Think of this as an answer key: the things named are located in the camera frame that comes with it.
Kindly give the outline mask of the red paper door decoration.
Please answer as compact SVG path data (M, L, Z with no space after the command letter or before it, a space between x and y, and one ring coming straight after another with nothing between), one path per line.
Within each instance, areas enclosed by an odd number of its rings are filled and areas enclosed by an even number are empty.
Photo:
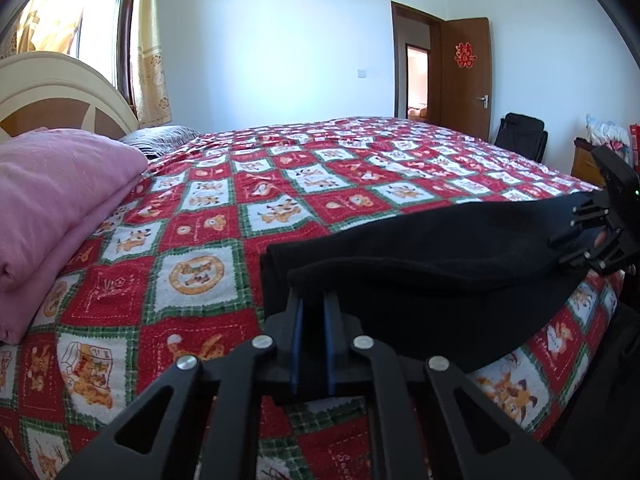
M460 68L472 68L477 60L470 42L459 42L454 46L454 62Z

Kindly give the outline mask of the yellow curtain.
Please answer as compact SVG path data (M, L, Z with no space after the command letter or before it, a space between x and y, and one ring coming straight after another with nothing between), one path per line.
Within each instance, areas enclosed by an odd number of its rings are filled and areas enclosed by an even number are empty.
M1 41L1 58L24 52L70 52L90 0L29 0Z
M134 0L131 34L132 94L141 127L171 122L157 0Z

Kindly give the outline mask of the brown wooden door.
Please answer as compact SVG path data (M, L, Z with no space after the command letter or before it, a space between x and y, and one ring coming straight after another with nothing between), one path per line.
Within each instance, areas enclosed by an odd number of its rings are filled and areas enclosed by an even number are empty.
M488 18L462 18L442 23L442 114L446 128L487 141L490 126L492 63ZM477 60L472 68L460 68L454 62L454 46L470 42ZM488 94L485 110L477 101Z

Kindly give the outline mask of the black pants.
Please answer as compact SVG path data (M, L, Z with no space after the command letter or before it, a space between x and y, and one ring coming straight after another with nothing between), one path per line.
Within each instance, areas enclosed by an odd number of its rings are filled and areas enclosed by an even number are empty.
M563 257L596 232L560 247L550 238L587 198L471 202L271 244L260 258L264 310L282 312L291 292L314 310L332 294L401 356L474 372L538 334L585 279Z

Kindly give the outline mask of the items on cabinet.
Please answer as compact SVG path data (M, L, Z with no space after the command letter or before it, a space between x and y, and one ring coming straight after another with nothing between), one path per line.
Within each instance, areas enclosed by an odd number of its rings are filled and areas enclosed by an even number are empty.
M629 166L634 167L634 140L628 129L615 122L601 122L588 114L586 116L587 141L593 146L605 145L620 156Z

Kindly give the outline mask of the pink folded blanket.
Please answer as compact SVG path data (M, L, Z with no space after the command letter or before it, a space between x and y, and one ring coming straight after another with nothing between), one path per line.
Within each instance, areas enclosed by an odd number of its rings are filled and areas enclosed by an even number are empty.
M78 129L1 144L1 341L24 337L58 272L148 168L137 149Z

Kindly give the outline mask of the cream wooden headboard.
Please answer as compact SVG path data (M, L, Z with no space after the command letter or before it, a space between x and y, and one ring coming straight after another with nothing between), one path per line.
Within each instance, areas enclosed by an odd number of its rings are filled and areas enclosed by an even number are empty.
M139 128L127 101L77 58L27 52L1 61L1 140L39 128L81 129L118 140Z

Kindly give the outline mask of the yellow curtain left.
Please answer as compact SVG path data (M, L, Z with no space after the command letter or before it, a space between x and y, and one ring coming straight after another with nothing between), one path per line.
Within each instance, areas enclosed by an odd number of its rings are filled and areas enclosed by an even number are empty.
M1 41L1 58L24 52L70 52L90 0L29 0Z

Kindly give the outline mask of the wooden side cabinet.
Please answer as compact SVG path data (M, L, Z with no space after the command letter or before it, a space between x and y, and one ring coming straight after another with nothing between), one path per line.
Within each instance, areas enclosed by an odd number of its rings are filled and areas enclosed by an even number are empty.
M605 186L605 180L594 161L594 146L583 138L574 139L574 158L570 175L593 185Z

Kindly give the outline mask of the window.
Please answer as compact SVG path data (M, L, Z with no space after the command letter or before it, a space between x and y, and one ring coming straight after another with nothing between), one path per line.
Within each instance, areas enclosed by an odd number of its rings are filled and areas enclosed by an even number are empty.
M131 104L132 0L88 0L70 53L97 70Z

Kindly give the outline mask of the yellow curtain right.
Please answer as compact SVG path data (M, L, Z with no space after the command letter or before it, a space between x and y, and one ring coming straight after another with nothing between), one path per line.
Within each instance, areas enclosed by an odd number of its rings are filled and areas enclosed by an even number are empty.
M141 127L171 122L157 0L134 0L131 34L132 94Z

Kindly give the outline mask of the red patchwork bed cover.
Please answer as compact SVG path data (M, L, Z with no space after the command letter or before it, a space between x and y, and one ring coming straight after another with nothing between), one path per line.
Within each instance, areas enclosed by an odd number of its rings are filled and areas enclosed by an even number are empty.
M354 117L200 136L151 162L70 258L17 346L1 346L1 431L27 478L55 479L136 394L193 354L259 333L259 259L410 212L594 186L442 127ZM540 439L587 371L624 274L590 272L527 344L472 373ZM257 479L370 479L363 400L262 401Z

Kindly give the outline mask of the black folding chair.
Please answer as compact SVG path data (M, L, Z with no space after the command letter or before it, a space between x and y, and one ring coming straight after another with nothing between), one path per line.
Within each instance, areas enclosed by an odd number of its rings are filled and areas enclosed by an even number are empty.
M509 113L500 120L495 146L542 162L548 142L544 122L535 117Z

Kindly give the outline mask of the striped pillow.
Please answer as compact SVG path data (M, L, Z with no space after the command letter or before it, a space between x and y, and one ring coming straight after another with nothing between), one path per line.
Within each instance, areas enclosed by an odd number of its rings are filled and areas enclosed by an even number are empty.
M154 160L178 150L200 135L198 130L169 125L139 129L126 134L119 141L137 148L147 159Z

